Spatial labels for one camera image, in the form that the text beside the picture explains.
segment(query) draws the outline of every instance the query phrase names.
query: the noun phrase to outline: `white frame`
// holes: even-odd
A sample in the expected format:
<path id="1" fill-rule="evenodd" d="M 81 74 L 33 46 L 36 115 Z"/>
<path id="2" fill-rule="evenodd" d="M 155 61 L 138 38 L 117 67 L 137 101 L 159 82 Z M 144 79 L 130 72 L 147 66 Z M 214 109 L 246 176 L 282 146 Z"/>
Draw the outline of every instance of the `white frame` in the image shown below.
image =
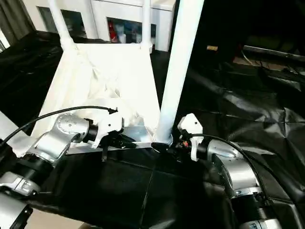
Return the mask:
<path id="1" fill-rule="evenodd" d="M 92 1 L 99 38 L 110 41 L 107 18 L 142 22 L 142 7 L 114 2 Z M 168 51 L 173 22 L 173 11 L 151 9 L 151 23 L 156 25 L 155 49 Z"/>
<path id="2" fill-rule="evenodd" d="M 39 31 L 47 31 L 43 18 L 37 7 L 48 7 L 47 0 L 22 0 L 30 18 Z M 90 0 L 60 0 L 58 6 L 61 10 L 71 10 L 81 13 L 81 18 L 85 27 L 87 38 L 97 39 L 98 33 L 96 31 L 95 20 L 92 12 Z"/>
<path id="3" fill-rule="evenodd" d="M 10 44 L 8 42 L 8 40 L 6 39 L 6 37 L 4 36 L 1 28 L 0 28 L 0 41 L 3 44 L 4 48 L 9 48 Z"/>

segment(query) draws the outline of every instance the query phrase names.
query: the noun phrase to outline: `black tarp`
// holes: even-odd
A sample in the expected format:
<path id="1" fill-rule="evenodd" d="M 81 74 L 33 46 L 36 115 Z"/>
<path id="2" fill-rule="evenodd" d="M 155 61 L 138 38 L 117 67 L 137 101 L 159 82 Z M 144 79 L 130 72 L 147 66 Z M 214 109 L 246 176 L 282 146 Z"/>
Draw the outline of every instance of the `black tarp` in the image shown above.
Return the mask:
<path id="1" fill-rule="evenodd" d="M 0 110 L 17 125 L 38 115 L 61 55 L 58 36 L 44 32 L 0 54 Z M 151 59 L 161 102 L 169 54 Z M 253 161 L 284 229 L 304 225 L 304 85 L 299 75 L 263 68 L 191 66 L 176 118 L 194 113 L 204 133 L 238 143 L 260 162 Z M 2 149 L 0 168 L 7 158 L 14 159 L 12 152 Z M 105 229 L 235 228 L 220 184 L 207 162 L 126 150 L 109 152 L 105 163 L 100 154 L 66 156 L 30 202 Z"/>

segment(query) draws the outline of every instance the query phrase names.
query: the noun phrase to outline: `cabinet door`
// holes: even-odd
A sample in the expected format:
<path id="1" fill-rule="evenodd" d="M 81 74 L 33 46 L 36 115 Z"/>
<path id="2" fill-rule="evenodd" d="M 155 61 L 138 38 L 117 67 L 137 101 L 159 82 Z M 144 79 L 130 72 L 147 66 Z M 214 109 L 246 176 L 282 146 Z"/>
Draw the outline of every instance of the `cabinet door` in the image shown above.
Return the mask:
<path id="1" fill-rule="evenodd" d="M 109 21 L 142 23 L 142 7 L 105 1 L 92 1 L 93 13 L 99 38 L 110 41 Z M 172 11 L 152 8 L 152 35 L 155 35 L 155 49 L 168 51 L 171 36 Z"/>
<path id="2" fill-rule="evenodd" d="M 39 31 L 57 32 L 47 0 L 23 0 Z M 90 0 L 57 0 L 70 35 L 98 38 Z"/>

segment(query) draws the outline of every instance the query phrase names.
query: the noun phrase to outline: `wrinkled fabric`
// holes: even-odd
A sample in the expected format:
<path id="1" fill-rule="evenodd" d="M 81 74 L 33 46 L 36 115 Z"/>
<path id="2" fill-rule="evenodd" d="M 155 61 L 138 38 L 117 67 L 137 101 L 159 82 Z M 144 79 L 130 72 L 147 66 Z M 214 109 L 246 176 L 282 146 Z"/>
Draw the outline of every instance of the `wrinkled fabric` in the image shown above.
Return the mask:
<path id="1" fill-rule="evenodd" d="M 58 36 L 44 32 L 0 54 L 0 110 L 17 125 L 38 115 L 61 55 Z M 151 59 L 161 103 L 169 54 L 153 52 Z M 196 63 L 189 67 L 175 121 L 194 113 L 205 134 L 235 142 L 255 158 L 284 229 L 304 227 L 304 84 L 288 73 Z M 173 134 L 178 136 L 175 128 Z M 2 149 L 0 168 L 12 157 Z M 30 203 L 104 229 L 236 228 L 213 165 L 189 158 L 179 163 L 152 149 L 111 151 L 106 162 L 99 153 L 66 156 Z"/>

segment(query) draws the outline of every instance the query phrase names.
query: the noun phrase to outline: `white pole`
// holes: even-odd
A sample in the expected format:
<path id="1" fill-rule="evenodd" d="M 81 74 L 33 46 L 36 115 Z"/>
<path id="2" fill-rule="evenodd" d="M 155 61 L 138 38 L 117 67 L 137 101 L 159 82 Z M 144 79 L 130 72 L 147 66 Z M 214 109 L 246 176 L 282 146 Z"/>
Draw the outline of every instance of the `white pole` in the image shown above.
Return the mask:
<path id="1" fill-rule="evenodd" d="M 149 53 L 152 53 L 153 51 L 153 44 L 151 40 L 151 5 L 151 0 L 143 0 L 141 48 L 148 48 Z"/>
<path id="2" fill-rule="evenodd" d="M 69 34 L 65 20 L 63 19 L 60 8 L 57 5 L 56 0 L 49 0 L 49 6 L 52 13 L 53 20 L 55 22 L 59 36 L 61 37 L 61 47 L 63 50 L 74 48 L 74 42 Z"/>
<path id="3" fill-rule="evenodd" d="M 154 140 L 172 143 L 172 127 L 189 65 L 204 0 L 181 0 Z"/>

